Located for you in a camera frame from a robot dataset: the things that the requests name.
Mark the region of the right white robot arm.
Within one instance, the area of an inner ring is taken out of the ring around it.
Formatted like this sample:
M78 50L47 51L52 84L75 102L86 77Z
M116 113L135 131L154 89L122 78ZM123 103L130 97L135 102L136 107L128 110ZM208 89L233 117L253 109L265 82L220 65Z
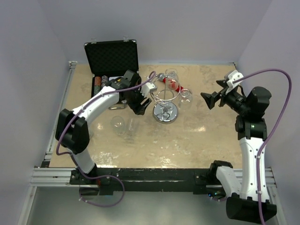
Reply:
M230 89L227 80L218 80L219 92L201 93L209 109L217 101L237 113L235 130L242 153L242 181L239 182L230 163L214 161L209 179L222 185L226 196L226 214L229 219L263 224L277 213L270 202L265 178L264 142L267 126L263 118L270 104L271 93L264 87L254 87L245 96L238 87Z

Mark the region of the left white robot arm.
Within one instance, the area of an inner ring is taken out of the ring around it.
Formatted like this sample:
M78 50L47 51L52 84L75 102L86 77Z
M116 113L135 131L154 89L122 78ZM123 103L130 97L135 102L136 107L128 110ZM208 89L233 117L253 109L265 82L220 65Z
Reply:
M81 170L81 179L92 184L97 179L96 164L88 152L91 123L109 107L124 100L136 115L144 115L151 103L147 96L157 88L152 80L156 73L152 71L149 78L142 82L139 74L127 70L121 77L110 80L94 97L79 107L59 113L55 138L58 147L68 149L75 164Z

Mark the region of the chrome wine glass rack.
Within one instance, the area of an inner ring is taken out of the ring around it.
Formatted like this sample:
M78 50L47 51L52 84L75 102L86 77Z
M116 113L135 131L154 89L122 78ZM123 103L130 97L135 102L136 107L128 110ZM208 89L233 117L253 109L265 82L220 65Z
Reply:
M158 79L164 77L166 77L166 75L163 73L156 75L153 83L161 82ZM154 101L152 115L157 122L170 124L175 122L179 115L179 110L173 101L179 96L180 92L170 90L165 83L161 83L164 85L164 88L151 93L151 97Z

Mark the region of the wine glass back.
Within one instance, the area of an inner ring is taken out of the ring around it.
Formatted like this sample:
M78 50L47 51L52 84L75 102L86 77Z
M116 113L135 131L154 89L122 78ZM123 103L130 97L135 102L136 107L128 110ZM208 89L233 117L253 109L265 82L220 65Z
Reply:
M170 90L176 91L179 87L178 84L178 73L174 68L167 69L165 71L165 83Z

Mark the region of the red glitter bottle stopper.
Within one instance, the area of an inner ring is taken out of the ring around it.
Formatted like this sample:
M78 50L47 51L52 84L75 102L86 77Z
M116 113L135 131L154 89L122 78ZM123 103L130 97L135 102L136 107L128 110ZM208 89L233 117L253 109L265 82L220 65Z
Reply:
M165 83L167 88L170 90L180 92L183 89L183 87L174 78L164 77L164 78L159 78L158 80Z

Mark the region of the black poker chip case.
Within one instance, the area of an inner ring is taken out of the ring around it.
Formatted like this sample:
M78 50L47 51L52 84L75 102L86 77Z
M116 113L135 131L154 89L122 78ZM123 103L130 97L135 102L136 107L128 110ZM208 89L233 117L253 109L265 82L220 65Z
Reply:
M120 77L127 70L139 72L137 41L134 39L87 42L84 50L92 73L91 97L94 97L96 77Z

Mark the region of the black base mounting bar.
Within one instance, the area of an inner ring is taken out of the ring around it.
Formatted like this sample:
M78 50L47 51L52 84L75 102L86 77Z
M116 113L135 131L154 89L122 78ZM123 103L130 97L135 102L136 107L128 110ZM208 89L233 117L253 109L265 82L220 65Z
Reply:
M199 168L98 168L85 178L78 169L71 171L70 184L84 195L113 195L114 192L192 192L205 195L221 189L216 169Z

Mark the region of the aluminium frame rail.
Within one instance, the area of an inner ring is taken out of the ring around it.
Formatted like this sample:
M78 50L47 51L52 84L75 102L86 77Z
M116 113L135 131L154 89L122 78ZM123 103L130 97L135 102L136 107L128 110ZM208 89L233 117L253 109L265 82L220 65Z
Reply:
M66 100L68 98L68 93L70 90L70 85L74 76L75 68L77 66L77 61L69 62L69 71L67 75L67 82L63 89L63 95L58 106L56 117L54 120L54 125L52 132L50 134L50 139L47 143L43 161L40 166L34 167L32 177L30 180L30 186L32 187L67 187L69 186L69 180L71 176L71 171L74 170L72 167L49 167L51 160L56 156L56 139L55 132L57 127L57 121L59 113L64 108Z

